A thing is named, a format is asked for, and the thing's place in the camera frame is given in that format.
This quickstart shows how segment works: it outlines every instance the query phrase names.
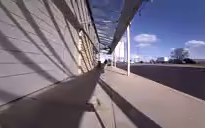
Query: cloud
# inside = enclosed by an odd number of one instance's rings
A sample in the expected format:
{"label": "cloud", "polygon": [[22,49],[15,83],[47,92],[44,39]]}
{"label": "cloud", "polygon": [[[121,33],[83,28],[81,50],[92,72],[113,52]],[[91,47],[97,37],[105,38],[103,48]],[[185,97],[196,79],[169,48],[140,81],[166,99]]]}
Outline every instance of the cloud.
{"label": "cloud", "polygon": [[134,37],[134,40],[139,43],[154,43],[158,38],[152,34],[139,34]]}
{"label": "cloud", "polygon": [[185,45],[188,47],[202,47],[205,46],[205,42],[199,40],[190,40],[185,42]]}
{"label": "cloud", "polygon": [[140,47],[140,48],[149,47],[149,46],[151,46],[151,44],[149,43],[139,43],[136,45],[136,47]]}
{"label": "cloud", "polygon": [[153,34],[139,34],[134,37],[134,41],[139,42],[136,47],[144,48],[150,47],[153,43],[158,41],[158,38]]}

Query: awning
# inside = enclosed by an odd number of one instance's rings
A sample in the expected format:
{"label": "awning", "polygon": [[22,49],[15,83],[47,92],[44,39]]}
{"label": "awning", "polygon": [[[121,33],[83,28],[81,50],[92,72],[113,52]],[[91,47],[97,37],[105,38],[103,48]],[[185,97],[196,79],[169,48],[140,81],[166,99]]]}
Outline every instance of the awning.
{"label": "awning", "polygon": [[102,46],[100,49],[107,49],[111,53],[141,6],[142,0],[89,0],[89,4]]}

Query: sidewalk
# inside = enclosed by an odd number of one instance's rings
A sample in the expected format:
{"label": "sidewalk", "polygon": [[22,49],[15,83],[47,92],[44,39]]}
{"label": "sidewalk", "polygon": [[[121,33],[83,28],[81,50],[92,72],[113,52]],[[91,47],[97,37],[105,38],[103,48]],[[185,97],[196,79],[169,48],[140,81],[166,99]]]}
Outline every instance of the sidewalk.
{"label": "sidewalk", "polygon": [[3,128],[205,128],[205,102],[107,67],[0,108]]}
{"label": "sidewalk", "polygon": [[[205,128],[205,101],[135,74],[129,77],[123,74],[125,71],[121,69],[108,67],[102,79],[113,94],[122,96],[136,108],[137,111],[126,111],[118,103],[120,100],[113,100],[136,127]],[[135,118],[142,113],[143,118]]]}

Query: tree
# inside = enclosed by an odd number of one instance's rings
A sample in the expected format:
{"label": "tree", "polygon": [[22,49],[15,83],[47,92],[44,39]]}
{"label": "tree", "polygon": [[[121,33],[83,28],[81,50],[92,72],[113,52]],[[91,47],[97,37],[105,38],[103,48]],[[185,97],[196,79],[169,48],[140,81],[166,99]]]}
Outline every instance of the tree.
{"label": "tree", "polygon": [[176,48],[171,52],[172,59],[178,59],[183,61],[185,58],[189,57],[189,51],[185,48]]}

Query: building wall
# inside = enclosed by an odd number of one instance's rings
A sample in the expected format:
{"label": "building wall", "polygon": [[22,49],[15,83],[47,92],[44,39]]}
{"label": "building wall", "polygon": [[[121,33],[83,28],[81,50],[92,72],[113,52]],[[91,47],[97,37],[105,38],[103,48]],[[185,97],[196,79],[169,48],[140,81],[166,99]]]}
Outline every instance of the building wall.
{"label": "building wall", "polygon": [[0,0],[0,105],[93,69],[97,47],[85,0]]}

